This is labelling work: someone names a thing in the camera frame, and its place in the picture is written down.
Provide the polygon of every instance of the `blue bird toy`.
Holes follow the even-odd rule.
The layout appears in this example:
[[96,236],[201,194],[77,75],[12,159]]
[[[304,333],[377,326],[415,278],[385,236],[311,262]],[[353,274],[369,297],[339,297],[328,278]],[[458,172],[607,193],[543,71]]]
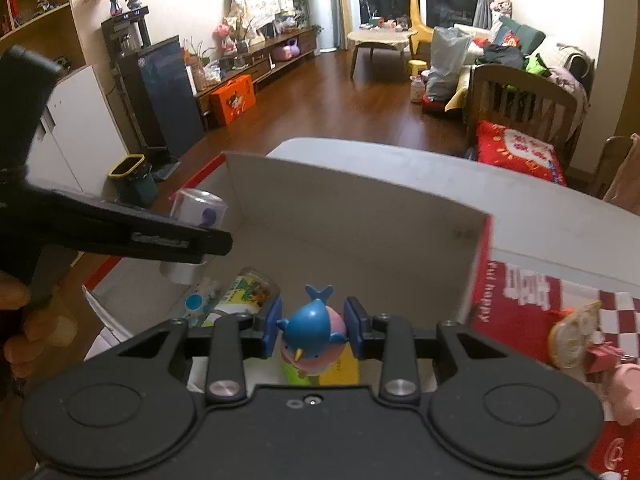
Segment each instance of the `blue bird toy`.
[[290,319],[278,321],[282,330],[281,354],[301,375],[318,375],[334,362],[347,342],[347,330],[340,314],[326,304],[334,288],[305,287],[311,302]]

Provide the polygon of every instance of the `green object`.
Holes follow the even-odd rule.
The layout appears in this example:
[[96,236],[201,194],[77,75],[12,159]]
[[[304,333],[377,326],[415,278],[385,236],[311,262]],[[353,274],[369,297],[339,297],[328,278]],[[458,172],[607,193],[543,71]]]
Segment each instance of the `green object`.
[[298,371],[287,363],[282,363],[284,367],[284,374],[287,377],[287,384],[292,384],[293,386],[312,386],[311,380],[308,377],[301,378],[298,375]]
[[527,66],[524,70],[530,74],[541,75],[542,77],[549,77],[551,75],[551,70],[549,70],[545,62],[542,61],[540,54],[527,57]]
[[495,37],[494,44],[502,44],[504,37],[511,31],[520,40],[520,49],[525,56],[533,54],[533,51],[536,50],[546,38],[545,33],[541,30],[515,22],[506,16],[500,16],[500,21],[502,22],[502,27]]
[[127,155],[107,176],[124,203],[148,207],[158,195],[158,188],[151,175],[151,165],[146,162],[142,153]]

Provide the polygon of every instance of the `gray plastic bag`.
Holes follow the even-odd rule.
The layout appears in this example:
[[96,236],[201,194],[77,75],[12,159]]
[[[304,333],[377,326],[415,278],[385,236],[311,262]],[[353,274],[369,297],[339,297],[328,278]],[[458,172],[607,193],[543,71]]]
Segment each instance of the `gray plastic bag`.
[[431,42],[431,69],[427,79],[427,97],[449,101],[456,93],[458,75],[465,62],[472,38],[455,27],[436,27]]

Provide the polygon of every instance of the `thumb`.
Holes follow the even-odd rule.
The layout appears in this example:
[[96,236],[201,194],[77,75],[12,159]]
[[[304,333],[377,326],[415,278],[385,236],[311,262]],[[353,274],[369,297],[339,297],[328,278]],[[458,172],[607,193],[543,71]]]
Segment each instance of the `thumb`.
[[0,271],[0,310],[15,310],[29,303],[29,288]]

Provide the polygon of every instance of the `white cabinet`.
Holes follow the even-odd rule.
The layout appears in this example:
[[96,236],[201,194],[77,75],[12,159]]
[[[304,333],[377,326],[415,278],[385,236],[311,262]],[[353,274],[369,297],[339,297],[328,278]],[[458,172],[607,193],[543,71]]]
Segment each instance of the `white cabinet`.
[[127,150],[91,66],[58,83],[40,122],[28,159],[30,178],[115,198],[107,173]]

